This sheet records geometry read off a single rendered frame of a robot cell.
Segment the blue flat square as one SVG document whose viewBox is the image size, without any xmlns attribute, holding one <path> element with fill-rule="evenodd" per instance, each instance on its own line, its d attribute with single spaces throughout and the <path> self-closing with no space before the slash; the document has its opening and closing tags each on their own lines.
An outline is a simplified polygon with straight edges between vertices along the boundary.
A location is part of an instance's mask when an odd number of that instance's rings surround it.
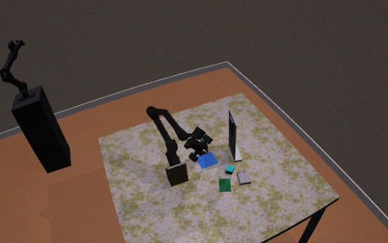
<svg viewBox="0 0 388 243">
<path fill-rule="evenodd" d="M 198 163 L 200 164 L 201 168 L 204 169 L 208 166 L 214 165 L 219 163 L 216 159 L 216 157 L 212 154 L 212 152 L 208 152 L 208 154 L 198 156 Z"/>
</svg>

